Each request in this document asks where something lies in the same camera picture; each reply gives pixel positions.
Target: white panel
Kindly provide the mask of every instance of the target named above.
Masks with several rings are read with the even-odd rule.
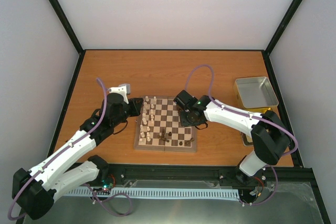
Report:
[[[78,54],[48,0],[0,0],[0,38],[0,223],[13,223],[13,174],[46,157]]]
[[[86,49],[265,49],[291,1],[59,0]]]
[[[336,223],[336,0],[303,0],[271,55],[304,165]]]

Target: white robotic arm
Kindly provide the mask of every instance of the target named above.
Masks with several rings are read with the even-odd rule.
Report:
[[[269,126],[256,118],[264,118],[284,128],[276,113],[265,114],[244,111],[218,100],[211,100],[207,95],[200,99],[182,90],[174,99],[180,107],[182,126],[198,126],[217,122],[245,133],[253,140],[254,150],[244,157],[239,165],[237,179],[245,184],[249,178],[266,166],[276,165],[290,143],[290,139],[280,130]]]
[[[113,134],[117,125],[127,122],[127,118],[130,116],[140,114],[143,99],[128,99],[129,87],[122,85],[108,90],[110,93],[107,95],[104,115],[101,114],[102,105],[102,108],[95,110],[92,116],[85,120],[74,136],[59,150],[29,171],[21,168],[14,174],[12,197],[14,199],[19,195],[17,203],[32,219],[43,216],[56,200],[70,190],[93,181],[98,176],[103,179],[107,177],[108,164],[98,156],[90,157],[80,166],[66,171],[80,157]],[[21,190],[32,176],[35,176],[35,179],[26,189]]]

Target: chessboard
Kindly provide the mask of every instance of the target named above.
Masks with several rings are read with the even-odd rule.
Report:
[[[174,97],[145,96],[137,118],[134,148],[196,152],[196,128],[182,127]]]

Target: black cable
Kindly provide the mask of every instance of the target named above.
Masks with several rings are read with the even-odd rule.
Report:
[[[195,125],[195,128],[198,129],[198,130],[204,130],[204,129],[208,128],[208,124],[207,124],[206,122],[204,122],[203,124],[205,124],[205,127],[204,127],[204,128],[200,129],[200,128],[197,127],[196,125]]]
[[[126,129],[127,125],[128,125],[128,121],[126,120],[126,125],[124,126],[124,128],[122,128],[120,131],[114,133],[114,135],[117,135],[117,134],[119,134],[120,132],[122,132],[124,129]]]

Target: wooden table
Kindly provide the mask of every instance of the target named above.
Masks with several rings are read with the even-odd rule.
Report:
[[[237,106],[233,92],[237,78],[267,76],[258,51],[146,51],[146,50],[88,50],[69,103],[56,148],[70,139],[92,112],[100,108],[103,94],[96,83],[100,77],[108,87],[131,84],[131,95],[176,96],[184,89],[190,71],[200,64],[209,64],[215,71],[212,96]],[[198,69],[191,78],[188,92],[196,97],[207,94],[211,72]],[[79,161],[97,154],[108,163],[178,164],[178,165],[237,165],[253,148],[245,147],[237,130],[218,123],[209,123],[197,132],[196,153],[141,151],[133,148],[135,118],[128,127],[112,135]],[[290,156],[283,157],[279,166],[292,166]]]

